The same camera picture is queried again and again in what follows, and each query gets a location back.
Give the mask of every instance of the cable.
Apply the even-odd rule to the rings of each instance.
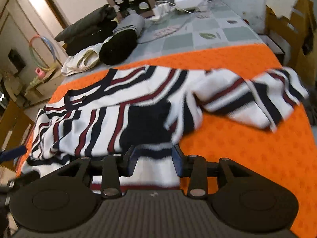
[[[167,3],[169,3],[169,4],[171,4],[171,5],[174,5],[176,8],[179,8],[179,9],[185,11],[185,12],[188,12],[188,13],[190,13],[190,14],[194,14],[193,12],[189,12],[189,11],[186,11],[185,9],[183,9],[183,8],[181,8],[181,7],[178,7],[176,4],[174,4],[174,3],[172,3],[172,2],[168,2],[168,1],[156,1],[155,4],[158,3],[158,2],[167,2]]]
[[[174,6],[176,6],[177,8],[182,9],[183,11],[188,12],[188,13],[190,13],[190,14],[193,15],[193,14],[196,14],[197,9],[199,8],[199,6],[200,6],[203,2],[205,2],[205,1],[212,3],[212,2],[209,1],[209,0],[204,0],[204,1],[202,1],[199,5],[197,5],[197,7],[195,8],[194,12],[186,11],[186,10],[184,10],[183,8],[180,8],[180,7],[176,6],[175,4],[173,4],[173,3],[171,3],[171,2],[168,2],[168,1],[157,1],[157,2],[155,2],[155,4],[156,4],[156,3],[159,3],[159,2],[163,2],[163,3],[167,2],[167,3],[170,3],[170,4],[174,5]],[[148,40],[148,41],[138,42],[138,44],[139,44],[139,45],[140,45],[140,44],[146,44],[146,43],[149,43],[149,42],[158,40],[158,39],[160,39],[160,38],[167,37],[167,36],[169,36],[169,35],[174,34],[175,32],[179,31],[182,27],[184,27],[184,26],[189,22],[189,20],[191,20],[192,15],[191,15],[187,20],[185,20],[185,22],[184,22],[179,28],[175,29],[173,32],[167,33],[167,34],[165,34],[165,35],[163,35],[163,36],[156,37],[156,38],[151,39],[151,40]]]

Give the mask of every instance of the sweater sleeve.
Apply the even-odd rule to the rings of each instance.
[[[40,176],[44,176],[62,166],[70,160],[70,155],[60,153],[58,155],[51,151],[44,150],[44,138],[49,128],[51,128],[58,119],[50,119],[45,112],[45,108],[41,109],[36,117],[33,141],[30,154],[22,165],[22,173],[30,171],[38,171]]]
[[[192,93],[209,113],[272,132],[308,97],[298,75],[288,67],[270,69],[251,80],[227,69],[213,70]]]

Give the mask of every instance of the white power adapter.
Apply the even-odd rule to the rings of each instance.
[[[200,5],[204,0],[174,0],[177,9],[195,9]]]
[[[171,7],[169,3],[162,3],[159,5],[155,5],[152,9],[154,16],[150,18],[151,21],[158,21],[166,16],[170,11],[173,11],[175,7]]]

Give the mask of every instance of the round black pad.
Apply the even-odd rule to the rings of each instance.
[[[298,212],[298,201],[289,190],[253,177],[235,178],[210,197],[210,202],[223,222],[252,233],[288,228]]]
[[[50,176],[18,190],[10,199],[10,211],[27,229],[58,232],[85,222],[96,204],[94,193],[77,179]]]

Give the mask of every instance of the blue handle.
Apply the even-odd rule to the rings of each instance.
[[[0,162],[10,161],[17,157],[20,157],[26,153],[27,149],[25,146],[21,145],[14,149],[4,151],[0,154]]]

